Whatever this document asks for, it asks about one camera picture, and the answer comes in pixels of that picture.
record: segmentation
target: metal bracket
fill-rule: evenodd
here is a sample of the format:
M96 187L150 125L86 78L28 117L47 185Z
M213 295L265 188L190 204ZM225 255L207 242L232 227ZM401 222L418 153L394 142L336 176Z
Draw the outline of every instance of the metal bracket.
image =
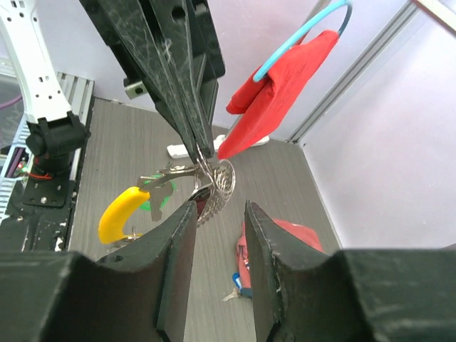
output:
M137 98L139 96L147 94L147 89L144 86L142 81L137 81L131 84L128 84L128 79L123 80L125 93L127 94L129 99Z

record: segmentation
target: green object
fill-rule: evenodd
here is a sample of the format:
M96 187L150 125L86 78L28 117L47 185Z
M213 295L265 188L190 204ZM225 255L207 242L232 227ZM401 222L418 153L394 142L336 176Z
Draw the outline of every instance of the green object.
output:
M160 175L153 175L152 177L155 177L155 178L158 178L160 177ZM176 190L176 184L174 184L173 182L171 182L171 185L172 185L172 191L175 191ZM166 196L165 199L163 200L162 204L160 204L160 209L163 209L163 207L166 205L166 203L168 202L168 200L170 199L171 196ZM149 201L146 201L144 203L142 203L140 205L140 209L142 210L147 210L147 211L150 211L150 202Z

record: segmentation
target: blue object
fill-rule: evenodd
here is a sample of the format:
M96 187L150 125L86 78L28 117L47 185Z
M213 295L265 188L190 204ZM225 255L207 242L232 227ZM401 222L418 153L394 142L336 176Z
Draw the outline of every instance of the blue object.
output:
M242 284L241 284L241 276L239 275L239 273L233 274L233 281L234 281L234 284L236 285L237 289L239 291L241 291L242 290Z
M254 82L259 82L264 75L267 74L269 69L278 61L278 59L286 53L294 44L296 44L299 39L301 39L306 33L308 33L318 22L322 19L326 18L329 14L334 12L336 9L339 9L343 6L347 6L347 13L345 15L345 19L343 20L342 26L338 31L339 37L342 35L343 31L347 27L348 21L351 17L351 12L353 7L351 6L351 2L349 0L340 0L334 4L328 5L325 9L321 12L317 13L314 17L312 17L309 21L307 21L301 28L295 32L293 36L288 38L288 40L282 44L280 48L274 52L271 57L268 58L266 62L261 66L261 68L255 73L253 80Z

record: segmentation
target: black mount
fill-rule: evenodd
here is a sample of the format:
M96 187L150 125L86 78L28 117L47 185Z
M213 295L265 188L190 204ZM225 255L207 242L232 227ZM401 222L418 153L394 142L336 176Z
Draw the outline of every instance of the black mount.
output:
M27 183L23 203L62 208L67 198L73 153L85 145L90 132L72 112L66 118L55 121L40 118L38 123L27 122L27 125L30 136L26 144L35 156L30 173L35 176Z

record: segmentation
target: metal key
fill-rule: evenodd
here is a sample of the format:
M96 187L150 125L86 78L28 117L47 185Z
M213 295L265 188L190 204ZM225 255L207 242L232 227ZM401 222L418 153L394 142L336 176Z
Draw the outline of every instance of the metal key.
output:
M172 184L170 181L161 184L158 187L154 187L150 190L150 216L152 221L160 221L162 219L163 213L161 206L166 197L169 197L174 192Z

